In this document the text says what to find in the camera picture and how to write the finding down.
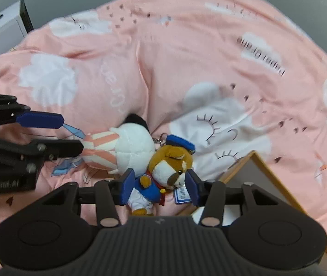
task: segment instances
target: open box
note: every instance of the open box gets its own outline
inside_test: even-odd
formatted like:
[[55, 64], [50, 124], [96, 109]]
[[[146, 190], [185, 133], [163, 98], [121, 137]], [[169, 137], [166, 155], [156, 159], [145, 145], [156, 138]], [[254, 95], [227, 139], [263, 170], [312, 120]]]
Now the open box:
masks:
[[[250, 152], [246, 157], [238, 160], [238, 162], [230, 167], [219, 180], [226, 183], [229, 187], [235, 188], [240, 188], [244, 182], [253, 182], [257, 186], [306, 214], [305, 210], [297, 202], [295, 197], [288, 191], [277, 176], [273, 174], [255, 151]], [[192, 215], [194, 221], [198, 223], [202, 212], [203, 207], [197, 208], [191, 204], [179, 215]], [[230, 225], [240, 217], [240, 215], [240, 207], [238, 205], [226, 205], [223, 216], [223, 225]], [[320, 267], [326, 272], [327, 276], [327, 250], [320, 262]]]

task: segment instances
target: label on white box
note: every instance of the label on white box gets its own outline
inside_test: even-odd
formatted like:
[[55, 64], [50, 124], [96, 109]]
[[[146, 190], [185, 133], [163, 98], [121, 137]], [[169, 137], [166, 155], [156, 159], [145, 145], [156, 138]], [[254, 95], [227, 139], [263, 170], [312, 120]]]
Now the label on white box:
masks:
[[175, 189], [174, 195], [176, 204], [188, 204], [191, 202], [190, 195], [185, 186]]

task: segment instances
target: pink blanket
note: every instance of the pink blanket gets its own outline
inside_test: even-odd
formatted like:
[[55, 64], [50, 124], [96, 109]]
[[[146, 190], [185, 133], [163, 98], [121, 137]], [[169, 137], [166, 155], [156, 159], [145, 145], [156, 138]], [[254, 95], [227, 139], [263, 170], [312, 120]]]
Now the pink blanket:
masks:
[[[59, 130], [0, 126], [14, 142], [83, 139], [135, 112], [153, 136], [195, 143], [203, 179], [257, 150], [327, 231], [327, 55], [263, 0], [116, 0], [55, 19], [0, 56], [0, 94], [65, 118]], [[0, 195], [0, 222], [105, 176], [79, 157], [47, 163], [34, 192]], [[182, 209], [168, 200], [158, 215]], [[96, 223], [94, 207], [82, 217]]]

